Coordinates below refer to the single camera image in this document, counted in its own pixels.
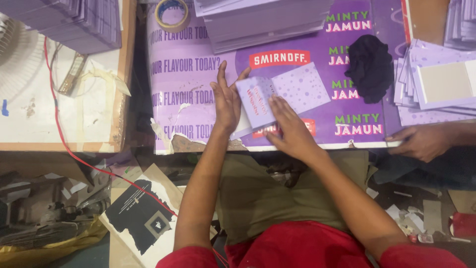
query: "hand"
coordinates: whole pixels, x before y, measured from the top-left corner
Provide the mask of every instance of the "hand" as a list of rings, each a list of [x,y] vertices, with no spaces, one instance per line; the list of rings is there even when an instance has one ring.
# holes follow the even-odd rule
[[[386,138],[391,142],[408,138],[388,152],[391,155],[409,156],[428,163],[451,148],[452,138],[449,132],[451,129],[445,124],[411,126]]]
[[[225,135],[230,136],[235,131],[241,113],[241,100],[239,98],[235,83],[228,87],[225,79],[225,69],[227,68],[227,61],[223,61],[218,68],[217,81],[211,82],[210,86],[215,95],[215,107],[217,110],[217,120],[213,129],[224,132]],[[248,67],[239,75],[238,80],[248,77],[251,68]]]
[[[274,117],[283,130],[283,138],[267,133],[266,138],[276,148],[308,164],[319,157],[329,157],[327,152],[316,144],[311,133],[296,112],[282,98],[275,94],[268,100]]]

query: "workbench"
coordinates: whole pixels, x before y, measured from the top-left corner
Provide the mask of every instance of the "workbench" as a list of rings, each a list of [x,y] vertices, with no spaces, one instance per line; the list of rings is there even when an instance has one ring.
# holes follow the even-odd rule
[[[195,17],[193,5],[189,5],[190,25],[178,34],[160,29],[154,8],[151,5],[147,10],[147,33],[157,154],[171,153],[171,142],[174,152],[203,150],[216,118],[209,83],[216,80],[224,60],[228,63],[228,83],[248,66],[252,68],[250,76],[271,78],[313,62],[331,98],[331,102],[300,114],[316,142],[324,149],[396,145],[385,142],[386,136],[402,128],[397,108],[390,101],[392,88],[383,101],[365,104],[344,72],[349,67],[348,46],[364,34],[375,34],[387,43],[395,59],[403,56],[400,0],[373,1],[372,5],[370,0],[336,0],[318,33],[219,55],[211,52],[205,23]],[[299,82],[295,83],[292,90],[299,90]],[[276,124],[266,130],[280,131]],[[228,149],[269,151],[275,147],[262,129],[255,129],[230,142]]]
[[[110,72],[130,83],[136,25],[136,0],[119,0],[122,19],[122,48],[90,55],[83,74]],[[43,54],[44,36],[28,32],[28,57],[38,57],[33,72],[21,88],[0,82],[0,99],[8,113],[0,115],[0,151],[65,151],[55,123],[55,104],[50,93],[49,71]],[[56,44],[48,40],[49,60]],[[59,87],[72,64],[75,52],[62,47],[54,64],[53,81]],[[93,77],[77,83],[71,97],[56,93],[59,121],[66,142],[76,152],[120,152],[124,145],[125,119],[129,97],[114,83]]]

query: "red wire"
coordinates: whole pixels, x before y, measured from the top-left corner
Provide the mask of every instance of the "red wire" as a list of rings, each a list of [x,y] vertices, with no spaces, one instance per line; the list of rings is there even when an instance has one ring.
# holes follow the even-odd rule
[[[168,210],[170,213],[172,213],[172,215],[178,217],[178,215],[172,211],[170,208],[168,208],[167,206],[165,206],[164,203],[162,203],[157,197],[155,197],[153,194],[149,193],[148,191],[142,189],[140,186],[138,186],[137,184],[129,181],[128,179],[125,179],[117,174],[114,174],[112,172],[109,172],[109,171],[106,171],[106,170],[102,170],[100,168],[97,168],[95,166],[91,166],[90,164],[84,162],[83,160],[81,160],[79,157],[75,156],[73,154],[73,152],[69,149],[68,145],[66,144],[65,142],[65,139],[64,139],[64,136],[63,136],[63,131],[61,130],[61,127],[60,127],[60,121],[58,119],[58,113],[59,113],[59,110],[58,110],[58,99],[56,99],[56,94],[55,94],[55,91],[53,89],[53,71],[51,70],[51,67],[50,67],[50,62],[48,60],[48,50],[46,48],[46,41],[47,41],[47,37],[45,36],[45,42],[43,44],[43,48],[45,50],[45,59],[46,59],[46,66],[48,67],[48,70],[50,72],[50,89],[51,89],[51,94],[53,95],[53,99],[55,101],[55,120],[56,120],[56,126],[58,127],[58,133],[59,133],[59,137],[61,139],[61,142],[63,143],[64,147],[66,148],[66,151],[68,151],[69,155],[71,155],[71,157],[73,157],[74,159],[78,160],[79,162],[83,163],[84,165],[87,165],[93,169],[96,169],[97,171],[100,171],[102,173],[106,173],[108,175],[111,175],[111,176],[115,176],[115,177],[118,177],[118,178],[121,178],[123,180],[125,180],[126,182],[130,183],[132,186],[136,187],[137,189],[139,189],[140,191],[148,194],[149,196],[151,196],[152,198],[154,198],[159,204],[161,204],[166,210]],[[218,259],[221,261],[221,263],[223,263],[223,265],[227,266],[223,260],[228,264],[228,261],[223,257],[221,256],[214,248],[213,249],[213,252],[217,255]]]

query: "purple card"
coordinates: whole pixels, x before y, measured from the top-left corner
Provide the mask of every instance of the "purple card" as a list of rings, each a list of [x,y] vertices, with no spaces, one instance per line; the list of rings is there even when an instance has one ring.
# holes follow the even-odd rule
[[[252,128],[276,121],[268,98],[276,93],[299,114],[330,102],[313,62],[271,79],[251,77],[237,81],[236,86]]]

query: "black cloth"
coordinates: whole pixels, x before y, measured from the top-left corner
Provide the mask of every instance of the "black cloth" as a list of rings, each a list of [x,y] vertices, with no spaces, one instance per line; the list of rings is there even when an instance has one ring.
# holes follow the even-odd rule
[[[365,103],[377,103],[393,83],[392,55],[388,45],[376,36],[362,35],[349,47],[350,69],[345,72],[354,82]]]

